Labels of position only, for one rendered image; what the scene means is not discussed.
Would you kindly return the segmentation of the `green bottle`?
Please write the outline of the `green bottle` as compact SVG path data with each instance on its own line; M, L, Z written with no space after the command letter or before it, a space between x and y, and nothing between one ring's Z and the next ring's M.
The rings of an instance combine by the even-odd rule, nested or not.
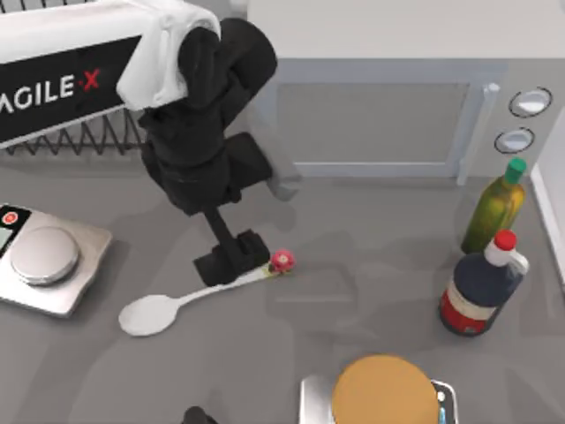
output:
M499 230L509 230L524 204L521 178L527 168L520 157L513 157L504 173L482 192L463 236L464 254L482 252Z

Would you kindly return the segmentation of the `pale microwave oven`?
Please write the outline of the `pale microwave oven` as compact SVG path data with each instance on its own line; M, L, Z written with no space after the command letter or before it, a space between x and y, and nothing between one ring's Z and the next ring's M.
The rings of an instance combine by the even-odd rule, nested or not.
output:
M493 114L471 177L500 175L514 156L534 165L565 111L565 0L247 0L247 19L272 42L279 62L298 59L477 59L504 64ZM509 111L518 92L551 91L536 117ZM504 155L503 132L525 127L535 141Z

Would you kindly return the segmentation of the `microwave oven door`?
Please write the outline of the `microwave oven door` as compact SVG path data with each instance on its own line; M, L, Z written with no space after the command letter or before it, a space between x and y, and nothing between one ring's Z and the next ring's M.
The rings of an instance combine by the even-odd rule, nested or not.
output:
M481 88L477 59L283 58L256 98L309 178L457 178Z

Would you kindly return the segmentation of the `silver kitchen scale blue display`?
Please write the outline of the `silver kitchen scale blue display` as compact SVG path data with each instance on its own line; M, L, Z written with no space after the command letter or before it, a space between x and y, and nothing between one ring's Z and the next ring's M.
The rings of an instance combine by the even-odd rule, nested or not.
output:
M439 424L459 424L454 388L446 382L431 380L440 406ZM335 424L331 412L334 381L325 375L309 375L300 383L298 424Z

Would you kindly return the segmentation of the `silver kitchen scale red button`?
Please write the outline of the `silver kitchen scale red button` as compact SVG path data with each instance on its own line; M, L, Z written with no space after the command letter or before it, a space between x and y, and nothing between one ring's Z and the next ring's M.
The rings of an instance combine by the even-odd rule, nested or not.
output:
M0 302L70 316L112 239L106 229L0 204Z

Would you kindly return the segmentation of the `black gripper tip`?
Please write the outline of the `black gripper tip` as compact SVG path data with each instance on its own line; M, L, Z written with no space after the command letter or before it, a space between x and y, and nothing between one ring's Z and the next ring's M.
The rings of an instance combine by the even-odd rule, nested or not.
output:
M200 406L189 407L183 416L182 424L218 424L217 421L208 415Z

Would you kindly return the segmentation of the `dark bottle with red cap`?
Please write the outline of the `dark bottle with red cap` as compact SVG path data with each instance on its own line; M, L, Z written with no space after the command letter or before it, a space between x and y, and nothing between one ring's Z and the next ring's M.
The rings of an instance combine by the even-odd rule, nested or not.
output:
M516 245L513 231L500 230L482 252L466 254L458 261L438 305L441 322L449 331L478 337L492 328L530 270Z

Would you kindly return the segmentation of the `white spoon with red flower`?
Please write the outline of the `white spoon with red flower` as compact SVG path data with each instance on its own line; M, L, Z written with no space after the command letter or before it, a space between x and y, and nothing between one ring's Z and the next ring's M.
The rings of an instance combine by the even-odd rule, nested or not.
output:
M120 329L131 337L150 337L159 334L175 322L179 310L189 303L216 293L286 275L295 268L296 263L296 257L291 251L280 249L271 255L268 262L231 283L207 287L178 298L164 294L144 296L121 310L118 315Z

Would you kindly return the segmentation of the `round brown bread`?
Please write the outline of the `round brown bread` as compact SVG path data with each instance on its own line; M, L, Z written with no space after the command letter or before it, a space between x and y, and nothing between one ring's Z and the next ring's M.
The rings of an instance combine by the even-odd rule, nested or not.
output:
M331 394L335 424L439 424L430 378L401 357L360 357L336 377Z

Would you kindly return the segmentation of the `microwave knob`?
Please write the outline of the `microwave knob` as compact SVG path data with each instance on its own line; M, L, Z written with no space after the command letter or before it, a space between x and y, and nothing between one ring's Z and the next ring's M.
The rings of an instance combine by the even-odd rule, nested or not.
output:
M535 141L532 130L520 127L515 130L501 132L494 140L495 149L504 155L514 155L527 150Z
M516 93L508 104L508 110L515 117L536 117L550 107L553 95L545 87L536 87Z

